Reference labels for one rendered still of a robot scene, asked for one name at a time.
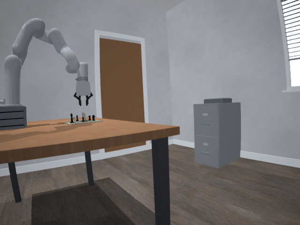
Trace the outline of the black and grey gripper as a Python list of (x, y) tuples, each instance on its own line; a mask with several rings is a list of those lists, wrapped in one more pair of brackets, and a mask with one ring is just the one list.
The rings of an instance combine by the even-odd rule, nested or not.
[[(79, 100), (79, 105), (80, 106), (82, 106), (82, 104), (81, 104), (81, 95), (87, 97), (87, 99), (86, 99), (86, 106), (87, 106), (89, 104), (88, 103), (89, 98), (93, 96), (92, 93), (90, 92), (90, 82), (88, 82), (88, 81), (78, 81), (76, 83), (76, 93), (74, 94), (74, 97)], [(79, 96), (79, 97), (77, 97), (77, 96)]]

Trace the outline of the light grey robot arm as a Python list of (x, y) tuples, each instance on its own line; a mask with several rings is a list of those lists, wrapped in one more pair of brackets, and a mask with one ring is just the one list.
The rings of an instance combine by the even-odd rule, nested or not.
[[(34, 33), (34, 34), (33, 34)], [(68, 47), (61, 32), (57, 28), (45, 30), (45, 23), (39, 18), (28, 20), (21, 28), (12, 46), (12, 54), (4, 62), (4, 99), (1, 106), (20, 105), (21, 68), (28, 53), (32, 37), (53, 44), (57, 53), (67, 61), (66, 71), (77, 73), (76, 81), (88, 81), (88, 64), (79, 63), (74, 52)]]

